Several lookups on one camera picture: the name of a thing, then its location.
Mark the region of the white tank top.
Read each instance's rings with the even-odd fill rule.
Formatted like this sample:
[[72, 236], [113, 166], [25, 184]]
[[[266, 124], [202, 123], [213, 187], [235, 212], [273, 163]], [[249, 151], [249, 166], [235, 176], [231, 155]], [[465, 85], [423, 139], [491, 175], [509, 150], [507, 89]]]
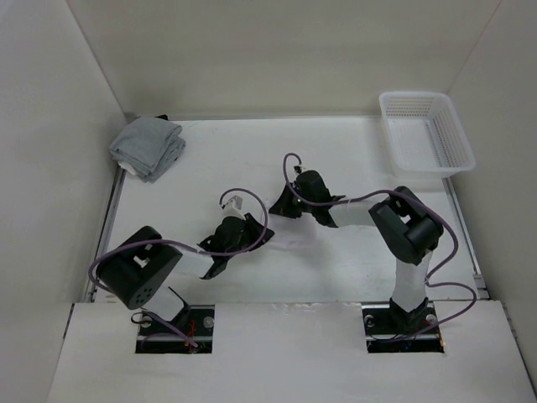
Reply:
[[270, 214], [268, 228], [274, 236], [267, 242], [269, 249], [290, 252], [311, 251], [321, 244], [321, 234], [326, 229], [310, 214], [299, 218]]

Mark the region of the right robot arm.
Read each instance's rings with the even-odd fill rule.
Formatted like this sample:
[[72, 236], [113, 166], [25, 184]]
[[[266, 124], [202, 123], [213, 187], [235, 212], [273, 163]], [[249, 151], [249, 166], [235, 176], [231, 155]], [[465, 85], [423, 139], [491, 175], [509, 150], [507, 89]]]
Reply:
[[348, 201], [330, 193], [315, 170], [298, 174], [286, 185], [268, 212], [275, 216], [300, 218], [310, 214], [328, 228], [375, 227], [396, 259], [394, 292], [389, 299], [389, 322], [398, 335], [419, 328], [428, 298], [425, 277], [432, 252], [444, 232], [407, 187], [399, 186], [382, 201]]

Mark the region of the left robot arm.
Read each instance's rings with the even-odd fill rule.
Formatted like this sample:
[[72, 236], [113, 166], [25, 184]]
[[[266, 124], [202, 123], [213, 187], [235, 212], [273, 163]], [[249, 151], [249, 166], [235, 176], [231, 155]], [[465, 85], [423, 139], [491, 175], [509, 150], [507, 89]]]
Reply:
[[142, 309], [159, 316], [159, 324], [169, 334], [180, 334], [188, 325], [187, 302], [172, 291], [166, 279], [172, 273], [211, 280], [221, 274], [238, 252], [253, 251], [274, 236], [251, 214], [227, 216], [215, 232], [199, 247], [207, 254], [181, 250], [160, 242], [162, 236], [152, 227], [140, 228], [124, 243], [135, 243], [104, 259], [96, 268], [96, 277], [129, 310]]

